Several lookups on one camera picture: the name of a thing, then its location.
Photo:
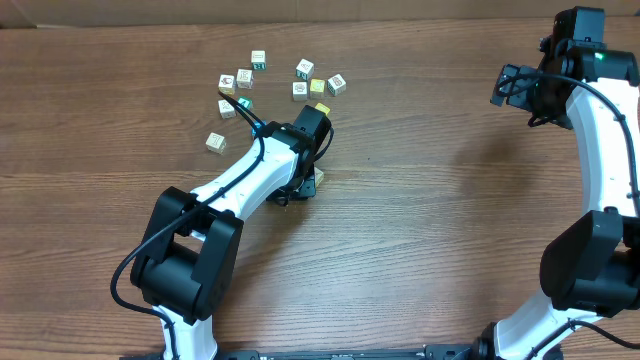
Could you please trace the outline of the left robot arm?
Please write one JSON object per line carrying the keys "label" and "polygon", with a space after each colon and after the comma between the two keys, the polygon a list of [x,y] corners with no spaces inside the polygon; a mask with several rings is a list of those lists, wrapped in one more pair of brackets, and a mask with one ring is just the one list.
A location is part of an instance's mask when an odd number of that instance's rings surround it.
{"label": "left robot arm", "polygon": [[331,143],[327,115],[305,106],[296,120],[251,119],[250,150],[222,175],[190,192],[167,188],[142,242],[127,258],[144,312],[160,319],[160,359],[213,359],[213,314],[230,287],[248,217],[264,202],[285,206],[316,193],[314,164]]}

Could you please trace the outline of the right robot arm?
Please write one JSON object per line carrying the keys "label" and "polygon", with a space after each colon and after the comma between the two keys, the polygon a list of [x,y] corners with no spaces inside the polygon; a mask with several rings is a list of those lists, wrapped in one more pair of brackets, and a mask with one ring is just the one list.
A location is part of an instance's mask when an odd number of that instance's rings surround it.
{"label": "right robot arm", "polygon": [[527,111],[529,126],[571,130],[581,217],[544,250],[539,290],[488,325],[466,359],[558,359],[577,330],[639,306],[639,67],[604,42],[605,13],[558,13],[537,67],[505,65],[491,101]]}

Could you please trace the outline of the plain block red car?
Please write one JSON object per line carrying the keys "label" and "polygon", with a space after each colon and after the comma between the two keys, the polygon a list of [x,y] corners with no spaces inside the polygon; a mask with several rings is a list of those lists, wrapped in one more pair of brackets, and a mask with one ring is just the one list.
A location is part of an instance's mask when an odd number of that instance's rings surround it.
{"label": "plain block red car", "polygon": [[324,179],[324,172],[317,167],[314,168],[314,179],[315,179],[315,187],[318,188]]}

